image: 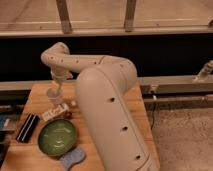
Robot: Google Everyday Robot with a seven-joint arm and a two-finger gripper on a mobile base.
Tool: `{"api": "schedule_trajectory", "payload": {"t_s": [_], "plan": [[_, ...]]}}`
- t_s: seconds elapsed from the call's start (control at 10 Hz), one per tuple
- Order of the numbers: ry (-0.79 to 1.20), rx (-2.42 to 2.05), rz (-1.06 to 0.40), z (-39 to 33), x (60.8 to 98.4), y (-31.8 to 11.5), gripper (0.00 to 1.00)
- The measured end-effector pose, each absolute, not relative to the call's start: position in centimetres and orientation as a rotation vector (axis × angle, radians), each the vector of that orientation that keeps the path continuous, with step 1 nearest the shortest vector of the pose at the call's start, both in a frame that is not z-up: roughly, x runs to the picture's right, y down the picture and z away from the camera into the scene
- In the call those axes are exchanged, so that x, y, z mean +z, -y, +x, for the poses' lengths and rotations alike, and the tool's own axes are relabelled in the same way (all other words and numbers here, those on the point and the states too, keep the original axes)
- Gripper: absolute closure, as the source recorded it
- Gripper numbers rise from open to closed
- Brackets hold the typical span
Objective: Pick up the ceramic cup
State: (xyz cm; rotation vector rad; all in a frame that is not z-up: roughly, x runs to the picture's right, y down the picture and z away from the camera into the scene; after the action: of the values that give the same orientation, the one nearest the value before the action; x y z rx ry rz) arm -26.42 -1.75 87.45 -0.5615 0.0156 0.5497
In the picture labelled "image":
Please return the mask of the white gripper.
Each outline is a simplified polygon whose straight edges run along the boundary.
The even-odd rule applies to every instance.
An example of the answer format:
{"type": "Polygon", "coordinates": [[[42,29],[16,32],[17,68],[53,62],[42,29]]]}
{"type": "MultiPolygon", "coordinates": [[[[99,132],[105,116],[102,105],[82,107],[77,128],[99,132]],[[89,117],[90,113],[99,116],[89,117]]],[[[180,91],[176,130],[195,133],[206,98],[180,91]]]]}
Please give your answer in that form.
{"type": "Polygon", "coordinates": [[[73,75],[68,70],[51,70],[51,76],[54,80],[52,82],[52,88],[55,94],[58,94],[61,90],[61,84],[68,79],[72,79],[73,75]]]}

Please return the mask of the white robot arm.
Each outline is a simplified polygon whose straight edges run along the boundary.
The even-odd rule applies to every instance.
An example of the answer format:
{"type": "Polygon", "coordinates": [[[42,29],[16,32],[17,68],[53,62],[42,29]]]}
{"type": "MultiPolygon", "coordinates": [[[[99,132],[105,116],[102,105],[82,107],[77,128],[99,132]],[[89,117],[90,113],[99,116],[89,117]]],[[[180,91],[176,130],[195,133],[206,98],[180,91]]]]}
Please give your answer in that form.
{"type": "Polygon", "coordinates": [[[137,70],[127,58],[72,55],[58,42],[41,54],[61,84],[78,74],[76,98],[105,171],[159,171],[123,94],[137,82],[137,70]]]}

